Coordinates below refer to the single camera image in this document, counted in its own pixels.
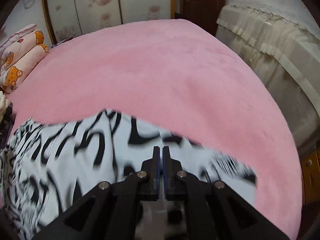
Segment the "black white graffiti print garment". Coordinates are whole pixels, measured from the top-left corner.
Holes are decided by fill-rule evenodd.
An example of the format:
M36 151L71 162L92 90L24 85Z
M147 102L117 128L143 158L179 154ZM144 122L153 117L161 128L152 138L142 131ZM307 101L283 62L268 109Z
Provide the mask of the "black white graffiti print garment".
M182 168L200 180L221 179L249 203L255 173L245 164L133 116L103 110L84 120L16 129L1 151L2 210L19 239L42 227L101 181L117 183L168 146Z

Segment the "yellow wooden drawer cabinet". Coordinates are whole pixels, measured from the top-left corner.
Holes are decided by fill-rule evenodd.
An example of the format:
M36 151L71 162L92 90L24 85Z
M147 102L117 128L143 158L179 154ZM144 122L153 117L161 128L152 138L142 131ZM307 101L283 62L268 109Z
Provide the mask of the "yellow wooden drawer cabinet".
M319 201L319 150L301 157L304 205Z

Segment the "pink plush bed blanket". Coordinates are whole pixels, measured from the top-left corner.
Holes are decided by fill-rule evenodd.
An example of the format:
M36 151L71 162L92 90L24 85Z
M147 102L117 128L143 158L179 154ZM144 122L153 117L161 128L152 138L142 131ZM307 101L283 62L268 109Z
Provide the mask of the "pink plush bed blanket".
M9 94L15 126L116 109L230 155L257 174L255 207L296 239L297 149L278 105L249 66L186 20L128 23L57 47Z

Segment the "cream folded garment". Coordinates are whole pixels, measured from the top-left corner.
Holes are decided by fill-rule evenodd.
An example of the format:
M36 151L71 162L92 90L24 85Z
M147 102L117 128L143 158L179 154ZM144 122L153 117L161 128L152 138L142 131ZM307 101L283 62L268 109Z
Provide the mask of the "cream folded garment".
M6 98L2 91L0 91L0 122L3 120L3 117L7 111L10 101Z

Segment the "pink bear print quilt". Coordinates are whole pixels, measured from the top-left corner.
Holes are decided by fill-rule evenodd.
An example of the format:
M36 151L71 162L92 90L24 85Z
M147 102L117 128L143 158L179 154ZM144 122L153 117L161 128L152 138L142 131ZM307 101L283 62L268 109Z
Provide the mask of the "pink bear print quilt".
M30 24L1 45L1 89L11 93L49 53L44 34Z

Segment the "beige lace covered furniture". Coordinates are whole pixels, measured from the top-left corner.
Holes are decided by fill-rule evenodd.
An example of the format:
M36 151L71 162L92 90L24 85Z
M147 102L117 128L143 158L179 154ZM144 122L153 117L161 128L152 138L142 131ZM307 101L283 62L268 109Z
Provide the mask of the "beige lace covered furniture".
M262 81L285 117L298 152L319 141L319 27L301 0L232 0L216 38Z

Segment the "floral sliding wardrobe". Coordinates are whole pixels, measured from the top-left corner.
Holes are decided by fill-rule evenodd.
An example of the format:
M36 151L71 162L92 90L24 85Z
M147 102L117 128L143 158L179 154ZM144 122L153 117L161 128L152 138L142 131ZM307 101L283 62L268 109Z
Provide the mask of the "floral sliding wardrobe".
M175 0L42 0L53 43L100 29L174 18Z

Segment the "dark wooden door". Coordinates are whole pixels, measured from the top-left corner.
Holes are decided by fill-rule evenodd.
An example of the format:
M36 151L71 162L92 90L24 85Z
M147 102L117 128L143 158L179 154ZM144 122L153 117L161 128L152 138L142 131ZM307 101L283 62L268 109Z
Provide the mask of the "dark wooden door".
M181 17L214 36L217 31L216 20L225 4L226 0L181 0Z

